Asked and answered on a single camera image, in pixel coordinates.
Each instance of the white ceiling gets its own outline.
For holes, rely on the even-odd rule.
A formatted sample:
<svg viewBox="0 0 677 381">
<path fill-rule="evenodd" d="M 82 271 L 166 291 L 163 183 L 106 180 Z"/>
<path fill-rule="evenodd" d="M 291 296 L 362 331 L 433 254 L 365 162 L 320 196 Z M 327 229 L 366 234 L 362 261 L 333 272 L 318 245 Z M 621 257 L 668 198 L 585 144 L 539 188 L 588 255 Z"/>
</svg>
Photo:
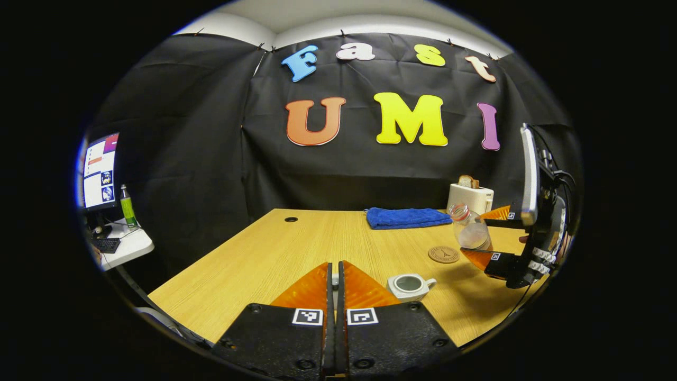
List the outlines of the white ceiling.
<svg viewBox="0 0 677 381">
<path fill-rule="evenodd" d="M 507 47 L 474 23 L 452 10 L 427 0 L 238 0 L 215 9 L 248 18 L 282 33 L 324 18 L 382 14 L 430 20 Z"/>
</svg>

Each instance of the small white cup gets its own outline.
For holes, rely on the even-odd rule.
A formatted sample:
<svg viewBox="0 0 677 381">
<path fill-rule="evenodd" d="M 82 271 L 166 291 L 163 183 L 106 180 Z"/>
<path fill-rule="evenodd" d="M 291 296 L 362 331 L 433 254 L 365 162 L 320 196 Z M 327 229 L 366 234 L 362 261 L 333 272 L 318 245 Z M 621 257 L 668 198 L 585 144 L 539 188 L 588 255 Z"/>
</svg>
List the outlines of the small white cup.
<svg viewBox="0 0 677 381">
<path fill-rule="evenodd" d="M 426 281 L 419 274 L 401 274 L 388 278 L 386 288 L 400 302 L 413 302 L 423 299 L 436 284 L 436 280 Z"/>
</svg>

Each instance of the clear bottle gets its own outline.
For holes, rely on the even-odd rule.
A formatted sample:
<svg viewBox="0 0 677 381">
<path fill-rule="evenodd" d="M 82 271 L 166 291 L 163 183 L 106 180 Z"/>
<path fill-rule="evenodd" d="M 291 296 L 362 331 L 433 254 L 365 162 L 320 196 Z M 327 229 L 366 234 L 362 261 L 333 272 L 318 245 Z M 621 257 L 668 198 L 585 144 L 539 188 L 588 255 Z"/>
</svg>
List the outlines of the clear bottle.
<svg viewBox="0 0 677 381">
<path fill-rule="evenodd" d="M 453 204 L 449 206 L 447 213 L 454 221 L 454 235 L 461 247 L 488 251 L 494 249 L 484 218 L 470 210 L 466 204 Z"/>
</svg>

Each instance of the wooden table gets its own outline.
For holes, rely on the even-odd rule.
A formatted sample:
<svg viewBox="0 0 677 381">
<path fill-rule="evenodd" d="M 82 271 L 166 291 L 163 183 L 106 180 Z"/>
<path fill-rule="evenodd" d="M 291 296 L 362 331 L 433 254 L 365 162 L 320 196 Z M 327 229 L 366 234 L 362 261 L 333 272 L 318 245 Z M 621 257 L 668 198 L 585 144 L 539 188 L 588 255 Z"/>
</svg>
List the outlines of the wooden table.
<svg viewBox="0 0 677 381">
<path fill-rule="evenodd" d="M 296 222 L 285 222 L 297 217 Z M 521 254 L 524 230 L 489 227 L 494 249 Z M 242 309 L 269 304 L 323 262 L 347 260 L 385 285 L 418 273 L 437 285 L 423 299 L 449 337 L 462 345 L 499 324 L 524 294 L 491 279 L 462 254 L 442 264 L 435 246 L 459 248 L 452 225 L 372 230 L 365 212 L 274 209 L 153 291 L 149 297 L 184 326 L 216 342 Z M 531 287 L 527 298 L 543 284 Z"/>
</svg>

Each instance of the coaster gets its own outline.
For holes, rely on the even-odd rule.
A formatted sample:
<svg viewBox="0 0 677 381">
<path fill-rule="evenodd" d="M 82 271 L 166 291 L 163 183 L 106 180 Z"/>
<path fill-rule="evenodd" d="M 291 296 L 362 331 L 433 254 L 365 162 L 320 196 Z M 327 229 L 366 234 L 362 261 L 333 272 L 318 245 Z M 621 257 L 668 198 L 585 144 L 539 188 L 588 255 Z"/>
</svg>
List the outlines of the coaster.
<svg viewBox="0 0 677 381">
<path fill-rule="evenodd" d="M 433 247 L 428 251 L 428 256 L 439 263 L 454 263 L 460 257 L 457 250 L 448 246 Z"/>
</svg>

